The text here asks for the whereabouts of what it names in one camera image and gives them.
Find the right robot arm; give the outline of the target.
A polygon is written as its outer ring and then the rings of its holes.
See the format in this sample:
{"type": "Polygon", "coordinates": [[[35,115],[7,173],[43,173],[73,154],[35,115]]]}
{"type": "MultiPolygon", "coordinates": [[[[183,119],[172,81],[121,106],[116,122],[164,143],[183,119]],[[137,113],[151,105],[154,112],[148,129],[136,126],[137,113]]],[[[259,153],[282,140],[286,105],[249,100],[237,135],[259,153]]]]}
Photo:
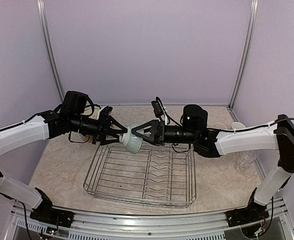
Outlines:
{"type": "Polygon", "coordinates": [[[131,134],[154,145],[188,144],[205,158],[258,150],[277,150],[279,161],[260,186],[251,194],[243,218],[253,222],[262,214],[272,197],[294,174],[294,118],[281,114],[275,121],[253,127],[221,130],[208,128],[208,113],[189,104],[183,108],[180,125],[151,120],[131,129],[131,134]]]}

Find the clear glass cup front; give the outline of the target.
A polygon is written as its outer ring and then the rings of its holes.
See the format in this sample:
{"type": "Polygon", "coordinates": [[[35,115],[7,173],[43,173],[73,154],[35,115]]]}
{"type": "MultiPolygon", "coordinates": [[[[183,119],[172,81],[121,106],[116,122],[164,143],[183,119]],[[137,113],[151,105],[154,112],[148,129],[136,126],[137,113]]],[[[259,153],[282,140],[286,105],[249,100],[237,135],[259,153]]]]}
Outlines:
{"type": "Polygon", "coordinates": [[[257,150],[241,151],[239,153],[239,162],[245,164],[252,164],[258,156],[259,151],[257,150]]]}

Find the clear glass cup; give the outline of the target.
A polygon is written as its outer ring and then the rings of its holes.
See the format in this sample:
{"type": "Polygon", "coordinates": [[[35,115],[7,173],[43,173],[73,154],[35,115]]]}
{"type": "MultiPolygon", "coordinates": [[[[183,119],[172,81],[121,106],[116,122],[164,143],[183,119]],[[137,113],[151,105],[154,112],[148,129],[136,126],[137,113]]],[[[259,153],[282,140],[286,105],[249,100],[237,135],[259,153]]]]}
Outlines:
{"type": "Polygon", "coordinates": [[[238,173],[243,174],[250,168],[250,164],[243,161],[236,161],[234,167],[238,173]]]}
{"type": "Polygon", "coordinates": [[[258,156],[259,151],[257,150],[241,151],[239,153],[239,162],[245,164],[252,164],[258,156]]]}

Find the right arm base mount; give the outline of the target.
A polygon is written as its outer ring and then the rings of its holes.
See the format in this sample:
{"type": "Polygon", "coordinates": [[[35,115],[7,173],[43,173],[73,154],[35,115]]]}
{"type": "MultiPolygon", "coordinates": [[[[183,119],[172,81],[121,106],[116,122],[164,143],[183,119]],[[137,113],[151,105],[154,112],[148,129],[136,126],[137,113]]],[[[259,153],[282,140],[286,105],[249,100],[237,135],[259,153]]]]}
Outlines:
{"type": "Polygon", "coordinates": [[[262,207],[243,207],[229,210],[225,213],[228,226],[234,227],[245,225],[269,217],[268,210],[265,206],[262,207]]]}

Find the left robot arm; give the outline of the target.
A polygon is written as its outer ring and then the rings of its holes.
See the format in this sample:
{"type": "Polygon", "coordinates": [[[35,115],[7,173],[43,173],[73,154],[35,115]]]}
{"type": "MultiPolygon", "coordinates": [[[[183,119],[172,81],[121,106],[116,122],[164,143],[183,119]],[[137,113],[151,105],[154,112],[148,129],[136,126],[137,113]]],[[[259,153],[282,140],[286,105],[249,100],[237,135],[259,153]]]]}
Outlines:
{"type": "MultiPolygon", "coordinates": [[[[72,132],[88,137],[94,144],[120,142],[128,129],[111,116],[112,108],[101,108],[98,118],[92,119],[84,114],[87,105],[95,106],[87,94],[68,91],[54,110],[36,113],[27,120],[0,129],[0,157],[28,144],[72,132]]],[[[50,223],[59,217],[52,201],[42,190],[31,188],[1,170],[0,194],[30,206],[33,219],[50,223]]]]}

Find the grey ceramic bowl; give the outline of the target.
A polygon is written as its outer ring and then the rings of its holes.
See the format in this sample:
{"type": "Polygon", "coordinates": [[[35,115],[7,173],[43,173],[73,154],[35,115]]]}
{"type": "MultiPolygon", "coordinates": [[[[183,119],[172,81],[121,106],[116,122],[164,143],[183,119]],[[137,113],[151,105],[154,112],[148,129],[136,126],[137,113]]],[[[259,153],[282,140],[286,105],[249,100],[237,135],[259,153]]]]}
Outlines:
{"type": "Polygon", "coordinates": [[[143,139],[131,133],[131,130],[137,127],[137,123],[133,123],[127,126],[127,132],[119,135],[119,142],[123,144],[126,151],[136,154],[142,145],[143,139]]]}

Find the green ceramic mug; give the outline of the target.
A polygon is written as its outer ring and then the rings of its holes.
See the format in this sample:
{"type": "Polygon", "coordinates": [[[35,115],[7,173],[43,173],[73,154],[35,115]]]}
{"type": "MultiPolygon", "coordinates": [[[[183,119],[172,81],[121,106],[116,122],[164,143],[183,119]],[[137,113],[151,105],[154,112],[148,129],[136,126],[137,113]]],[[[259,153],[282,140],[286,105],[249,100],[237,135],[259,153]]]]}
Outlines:
{"type": "Polygon", "coordinates": [[[220,122],[216,122],[212,125],[212,127],[214,129],[219,129],[219,130],[226,130],[226,125],[224,125],[223,123],[220,123],[220,122]]]}

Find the cream white plate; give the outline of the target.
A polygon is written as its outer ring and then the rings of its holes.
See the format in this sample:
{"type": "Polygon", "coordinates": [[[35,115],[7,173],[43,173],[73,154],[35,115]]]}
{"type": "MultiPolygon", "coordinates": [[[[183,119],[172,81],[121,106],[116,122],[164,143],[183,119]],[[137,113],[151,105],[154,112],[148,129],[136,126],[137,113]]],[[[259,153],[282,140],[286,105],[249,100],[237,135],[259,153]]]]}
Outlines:
{"type": "Polygon", "coordinates": [[[100,112],[100,108],[99,107],[94,107],[94,108],[91,108],[90,106],[89,107],[86,107],[85,110],[84,110],[84,113],[83,115],[87,115],[91,118],[95,118],[98,113],[100,112]]]}

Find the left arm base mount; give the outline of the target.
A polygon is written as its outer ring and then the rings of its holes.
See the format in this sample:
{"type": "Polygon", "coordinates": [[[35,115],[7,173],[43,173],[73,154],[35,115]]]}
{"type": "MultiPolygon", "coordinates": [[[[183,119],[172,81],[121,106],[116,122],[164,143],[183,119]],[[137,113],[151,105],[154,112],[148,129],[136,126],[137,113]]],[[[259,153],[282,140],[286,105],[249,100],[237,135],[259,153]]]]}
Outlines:
{"type": "Polygon", "coordinates": [[[32,210],[30,218],[57,227],[70,228],[74,215],[72,211],[68,210],[53,207],[38,207],[32,210]]]}

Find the light blue ceramic mug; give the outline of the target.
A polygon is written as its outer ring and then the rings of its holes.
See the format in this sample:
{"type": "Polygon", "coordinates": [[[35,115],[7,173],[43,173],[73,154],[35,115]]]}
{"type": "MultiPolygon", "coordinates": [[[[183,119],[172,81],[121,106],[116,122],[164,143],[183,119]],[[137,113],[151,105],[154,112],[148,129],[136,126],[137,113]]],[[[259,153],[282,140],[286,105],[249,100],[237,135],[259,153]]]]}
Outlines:
{"type": "Polygon", "coordinates": [[[230,126],[230,129],[231,130],[240,130],[240,129],[244,129],[245,128],[245,125],[242,124],[241,122],[233,122],[230,126]]]}

